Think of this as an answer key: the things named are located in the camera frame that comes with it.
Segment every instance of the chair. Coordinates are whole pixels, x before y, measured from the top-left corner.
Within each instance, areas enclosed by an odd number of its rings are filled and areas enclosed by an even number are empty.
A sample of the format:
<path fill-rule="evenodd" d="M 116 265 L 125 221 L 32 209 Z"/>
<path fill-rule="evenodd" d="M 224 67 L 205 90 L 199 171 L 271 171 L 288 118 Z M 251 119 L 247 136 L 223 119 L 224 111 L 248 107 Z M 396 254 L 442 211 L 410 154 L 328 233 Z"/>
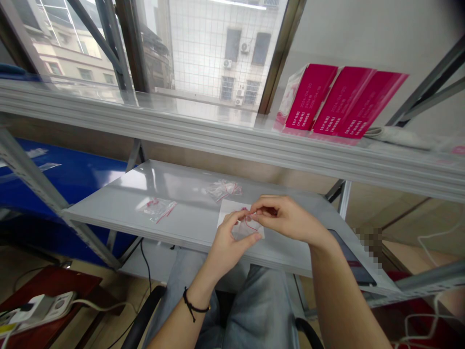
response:
<path fill-rule="evenodd" d="M 139 311 L 139 314 L 136 316 L 134 324 L 129 330 L 126 340 L 121 347 L 122 349 L 137 348 L 145 332 L 145 328 L 149 324 L 150 318 L 155 311 L 156 305 L 165 294 L 165 291 L 165 286 L 157 286 L 149 295 L 144 305 L 142 306 L 142 309 Z M 324 349 L 320 342 L 320 338 L 318 338 L 318 335 L 306 320 L 297 318 L 295 320 L 295 326 L 299 331 L 305 334 L 310 342 L 312 349 Z"/>

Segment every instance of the hand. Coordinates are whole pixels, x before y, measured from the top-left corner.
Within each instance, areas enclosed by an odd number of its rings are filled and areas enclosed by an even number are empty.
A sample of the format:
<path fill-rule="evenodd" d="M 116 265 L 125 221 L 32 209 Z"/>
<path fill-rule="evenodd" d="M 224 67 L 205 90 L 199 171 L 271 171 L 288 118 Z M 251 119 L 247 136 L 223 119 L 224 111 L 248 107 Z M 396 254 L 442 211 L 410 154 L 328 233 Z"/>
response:
<path fill-rule="evenodd" d="M 262 195 L 250 208 L 252 219 L 294 240 L 321 246 L 330 232 L 289 196 Z"/>
<path fill-rule="evenodd" d="M 234 239 L 231 230 L 238 221 L 243 220 L 249 214 L 245 210 L 230 213 L 224 217 L 223 223 L 218 227 L 217 235 L 205 261 L 205 267 L 209 269 L 209 274 L 216 281 L 234 268 L 245 251 L 262 238 L 260 233 L 254 233 L 240 241 Z"/>

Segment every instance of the blue board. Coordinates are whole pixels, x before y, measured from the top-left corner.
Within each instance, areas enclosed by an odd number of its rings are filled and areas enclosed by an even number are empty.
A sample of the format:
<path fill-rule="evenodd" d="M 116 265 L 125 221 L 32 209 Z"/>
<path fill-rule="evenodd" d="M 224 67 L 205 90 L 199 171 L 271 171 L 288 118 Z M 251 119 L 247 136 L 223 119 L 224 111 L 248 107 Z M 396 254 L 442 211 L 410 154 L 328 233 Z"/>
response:
<path fill-rule="evenodd" d="M 37 166 L 48 163 L 60 164 L 45 170 L 44 174 L 70 204 L 81 201 L 119 178 L 126 170 L 124 161 L 23 139 L 17 141 L 26 152 L 37 148 L 47 150 L 44 155 L 32 159 Z M 11 173 L 7 166 L 0 167 L 0 207 L 22 212 L 25 215 L 8 222 L 5 227 L 13 229 L 24 243 L 71 258 L 105 265 L 73 230 Z M 91 226 L 91 229 L 106 244 L 108 229 L 94 226 Z M 116 257 L 121 256 L 134 239 L 133 235 L 119 232 L 113 254 Z"/>

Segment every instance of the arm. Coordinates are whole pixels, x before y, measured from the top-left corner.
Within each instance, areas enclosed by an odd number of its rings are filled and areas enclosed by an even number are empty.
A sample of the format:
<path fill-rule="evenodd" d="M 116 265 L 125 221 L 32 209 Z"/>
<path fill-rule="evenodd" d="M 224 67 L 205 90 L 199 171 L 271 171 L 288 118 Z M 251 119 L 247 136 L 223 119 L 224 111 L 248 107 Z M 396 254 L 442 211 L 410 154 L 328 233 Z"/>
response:
<path fill-rule="evenodd" d="M 262 195 L 250 209 L 261 225 L 309 244 L 318 319 L 327 348 L 392 348 L 358 288 L 336 239 L 288 196 Z"/>
<path fill-rule="evenodd" d="M 237 264 L 247 249 L 261 239 L 261 235 L 255 233 L 236 241 L 231 234 L 231 230 L 238 220 L 242 220 L 248 214 L 248 211 L 233 212 L 227 215 L 218 227 L 207 260 L 187 290 L 187 300 L 194 307 L 198 309 L 208 307 L 217 282 Z M 147 348 L 194 348 L 205 313 L 193 311 L 193 314 L 195 322 L 184 303 L 184 298 L 181 298 Z"/>

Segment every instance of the black bracelet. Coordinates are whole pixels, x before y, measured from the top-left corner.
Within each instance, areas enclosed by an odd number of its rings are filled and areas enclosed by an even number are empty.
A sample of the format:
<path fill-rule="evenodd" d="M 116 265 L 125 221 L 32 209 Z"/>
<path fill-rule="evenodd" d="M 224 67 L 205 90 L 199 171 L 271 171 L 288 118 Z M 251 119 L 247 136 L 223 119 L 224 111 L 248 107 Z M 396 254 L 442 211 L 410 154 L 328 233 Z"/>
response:
<path fill-rule="evenodd" d="M 210 310 L 210 306 L 208 306 L 208 308 L 206 309 L 197 309 L 195 306 L 192 305 L 192 303 L 189 303 L 189 301 L 187 300 L 187 287 L 184 287 L 183 298 L 184 298 L 184 303 L 186 303 L 190 311 L 190 314 L 192 315 L 192 318 L 194 319 L 194 322 L 195 322 L 195 317 L 194 317 L 194 313 L 192 312 L 192 310 L 197 313 L 206 313 L 207 311 Z"/>

